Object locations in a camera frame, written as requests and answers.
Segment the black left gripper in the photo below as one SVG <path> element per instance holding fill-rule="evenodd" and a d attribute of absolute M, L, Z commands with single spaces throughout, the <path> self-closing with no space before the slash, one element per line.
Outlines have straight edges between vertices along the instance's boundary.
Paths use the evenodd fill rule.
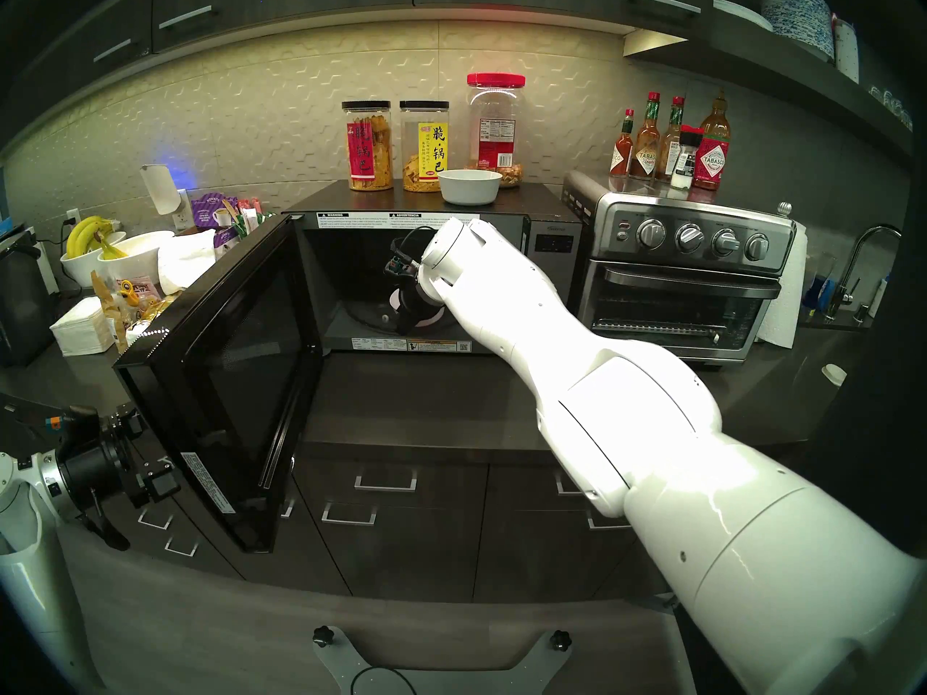
<path fill-rule="evenodd" d="M 117 496 L 128 498 L 133 506 L 146 506 L 181 489 L 172 461 L 134 404 L 121 404 L 109 415 L 109 431 L 63 435 L 58 464 L 77 506 Z"/>

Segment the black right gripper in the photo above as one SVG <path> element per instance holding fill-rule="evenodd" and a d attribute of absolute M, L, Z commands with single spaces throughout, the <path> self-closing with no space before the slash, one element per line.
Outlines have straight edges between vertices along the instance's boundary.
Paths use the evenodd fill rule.
<path fill-rule="evenodd" d="M 401 283 L 395 296 L 397 334 L 423 332 L 437 326 L 445 316 L 444 306 L 430 300 L 414 280 Z"/>

